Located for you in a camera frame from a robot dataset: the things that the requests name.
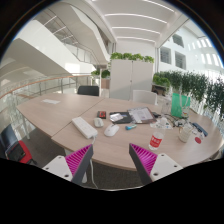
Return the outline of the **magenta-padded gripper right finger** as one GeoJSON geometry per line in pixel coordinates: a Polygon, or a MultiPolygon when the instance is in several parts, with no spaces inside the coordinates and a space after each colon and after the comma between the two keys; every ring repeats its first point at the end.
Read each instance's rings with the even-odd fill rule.
{"type": "Polygon", "coordinates": [[[143,185],[147,185],[182,169],[182,166],[165,153],[155,154],[133,143],[129,144],[129,154],[143,185]]]}

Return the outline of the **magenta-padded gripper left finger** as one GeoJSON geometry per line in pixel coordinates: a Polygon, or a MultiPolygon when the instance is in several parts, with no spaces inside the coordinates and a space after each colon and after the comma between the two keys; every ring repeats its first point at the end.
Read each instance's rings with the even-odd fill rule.
{"type": "Polygon", "coordinates": [[[43,170],[80,185],[93,156],[93,145],[87,145],[67,156],[56,156],[43,170]]]}

